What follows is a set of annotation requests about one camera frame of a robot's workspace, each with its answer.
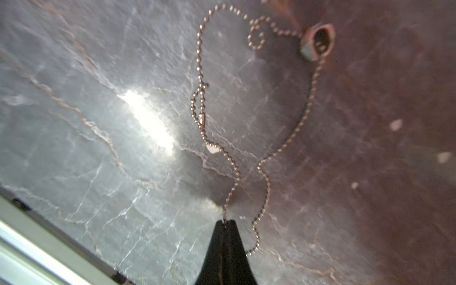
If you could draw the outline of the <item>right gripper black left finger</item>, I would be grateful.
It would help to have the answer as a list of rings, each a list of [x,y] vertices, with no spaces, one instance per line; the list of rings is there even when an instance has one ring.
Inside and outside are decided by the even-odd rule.
[[[196,285],[222,285],[223,284],[223,243],[224,223],[217,221],[211,236],[209,247],[203,266],[195,281]]]

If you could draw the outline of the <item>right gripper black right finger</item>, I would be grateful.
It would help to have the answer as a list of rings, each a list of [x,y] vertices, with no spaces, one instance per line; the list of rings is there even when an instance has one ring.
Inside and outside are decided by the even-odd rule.
[[[234,220],[225,226],[225,284],[257,285]]]

